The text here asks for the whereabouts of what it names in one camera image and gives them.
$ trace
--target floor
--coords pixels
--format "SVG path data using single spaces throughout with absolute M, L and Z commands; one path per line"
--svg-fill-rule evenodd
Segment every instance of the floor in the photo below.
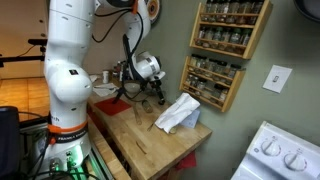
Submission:
M 15 106 L 19 112 L 31 112 L 47 116 L 49 91 L 44 78 L 0 80 L 0 106 Z M 19 114 L 20 121 L 37 118 Z

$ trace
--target white cloth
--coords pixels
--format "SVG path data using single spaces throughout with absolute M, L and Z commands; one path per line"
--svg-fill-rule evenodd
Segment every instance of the white cloth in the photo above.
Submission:
M 118 89 L 113 83 L 101 84 L 93 87 L 93 91 L 97 93 L 100 97 L 108 96 L 114 93 Z
M 169 133 L 172 127 L 183 121 L 199 106 L 200 103 L 188 93 L 182 93 L 176 102 L 159 116 L 155 125 Z

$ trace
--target stove knob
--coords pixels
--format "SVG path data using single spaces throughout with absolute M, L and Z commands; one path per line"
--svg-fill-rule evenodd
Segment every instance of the stove knob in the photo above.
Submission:
M 281 148 L 274 141 L 265 141 L 262 143 L 262 151 L 267 156 L 278 156 L 280 154 Z
M 307 161 L 298 154 L 287 154 L 284 157 L 284 162 L 293 171 L 303 171 L 307 168 Z

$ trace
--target white bowl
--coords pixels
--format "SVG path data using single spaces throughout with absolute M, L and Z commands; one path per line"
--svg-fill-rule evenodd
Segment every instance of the white bowl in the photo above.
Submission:
M 140 91 L 140 84 L 138 83 L 125 83 L 124 87 L 128 93 L 138 93 Z

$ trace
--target spice rack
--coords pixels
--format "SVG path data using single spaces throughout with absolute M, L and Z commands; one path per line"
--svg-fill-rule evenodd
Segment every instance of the spice rack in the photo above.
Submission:
M 257 44 L 259 42 L 259 39 L 262 35 L 263 29 L 267 23 L 267 20 L 271 14 L 272 11 L 272 4 L 270 0 L 265 0 L 263 3 L 263 6 L 261 8 L 261 11 L 259 14 L 240 14 L 240 13 L 204 13 L 205 6 L 200 3 L 198 7 L 198 12 L 196 15 L 196 20 L 193 26 L 192 36 L 190 40 L 190 47 L 206 50 L 206 51 L 212 51 L 216 53 L 226 54 L 230 56 L 239 57 L 242 59 L 251 59 L 252 55 L 257 47 Z M 219 23 L 219 22 L 205 22 L 201 20 L 201 16 L 214 16 L 214 15 L 225 15 L 225 16 L 248 16 L 248 17 L 258 17 L 255 25 L 248 25 L 248 24 L 227 24 L 227 23 Z M 228 43 L 228 42 L 222 42 L 222 41 L 214 41 L 214 40 L 208 40 L 203 38 L 198 38 L 199 29 L 201 26 L 206 27 L 231 27 L 231 28 L 241 28 L 241 29 L 252 29 L 251 37 L 246 46 L 240 45 L 240 44 L 234 44 L 234 43 Z M 213 49 L 210 47 L 203 47 L 200 45 L 197 45 L 196 42 L 206 42 L 206 43 L 218 43 L 225 46 L 232 46 L 233 48 L 239 49 L 240 53 L 235 52 L 228 52 L 220 49 Z
M 195 73 L 193 71 L 190 71 L 189 67 L 192 67 L 193 69 L 199 69 L 202 72 L 210 73 L 212 76 L 217 76 L 219 78 L 224 78 L 226 80 L 229 80 L 229 81 L 231 81 L 231 84 L 227 85 L 227 84 L 225 84 L 223 82 L 215 81 L 214 79 L 209 78 L 207 76 L 204 76 L 202 74 L 197 74 L 197 73 Z M 206 79 L 207 81 L 213 82 L 215 84 L 219 84 L 219 85 L 223 86 L 224 88 L 227 88 L 228 89 L 228 93 L 226 95 L 225 100 L 222 101 L 222 100 L 220 100 L 219 98 L 217 98 L 217 97 L 215 97 L 213 95 L 208 95 L 208 97 L 210 99 L 209 98 L 205 98 L 204 96 L 202 96 L 202 94 L 203 94 L 202 90 L 200 90 L 200 89 L 198 89 L 196 87 L 190 86 L 190 85 L 185 83 L 188 74 L 192 74 L 194 76 Z M 206 103 L 218 108 L 221 112 L 226 112 L 226 111 L 228 111 L 230 109 L 230 107 L 232 105 L 232 102 L 233 102 L 233 100 L 234 100 L 234 98 L 236 96 L 236 93 L 237 93 L 237 91 L 238 91 L 238 89 L 240 87 L 240 84 L 242 82 L 242 79 L 243 79 L 244 75 L 245 75 L 245 70 L 238 70 L 236 72 L 234 78 L 229 78 L 227 76 L 224 76 L 224 75 L 212 72 L 212 71 L 208 71 L 208 70 L 203 69 L 203 68 L 192 66 L 192 65 L 190 65 L 190 57 L 187 56 L 186 60 L 185 60 L 183 72 L 182 72 L 182 77 L 181 77 L 181 82 L 180 82 L 179 89 L 181 91 L 185 91 L 185 92 L 189 93 L 190 95 L 192 95 L 196 99 L 200 99 L 201 101 L 206 102 Z M 194 91 L 199 91 L 201 93 L 201 95 L 200 96 L 196 95 L 193 92 L 193 90 Z

